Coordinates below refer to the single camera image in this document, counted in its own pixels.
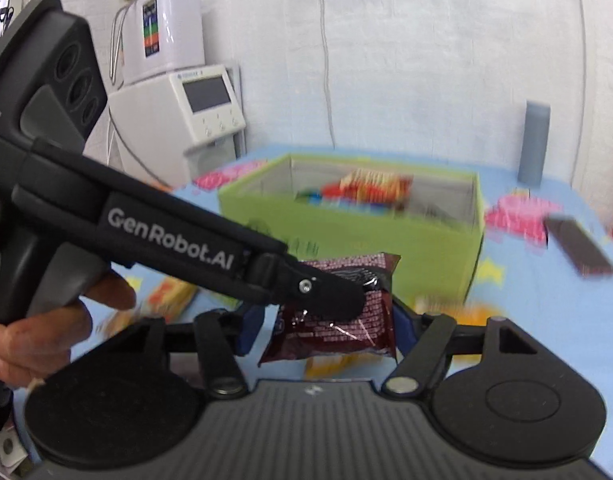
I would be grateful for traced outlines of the person's left hand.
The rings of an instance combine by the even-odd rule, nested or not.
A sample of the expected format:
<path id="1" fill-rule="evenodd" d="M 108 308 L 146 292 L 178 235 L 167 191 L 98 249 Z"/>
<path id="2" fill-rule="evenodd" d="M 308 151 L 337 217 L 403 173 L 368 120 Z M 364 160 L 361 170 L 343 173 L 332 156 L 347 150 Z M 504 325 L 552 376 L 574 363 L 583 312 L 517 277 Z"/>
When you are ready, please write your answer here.
<path id="1" fill-rule="evenodd" d="M 134 289 L 122 276 L 108 271 L 85 297 L 116 310 L 135 307 Z M 71 361 L 71 349 L 90 337 L 93 320 L 83 302 L 24 318 L 8 326 L 0 324 L 0 380 L 14 388 L 26 388 Z"/>

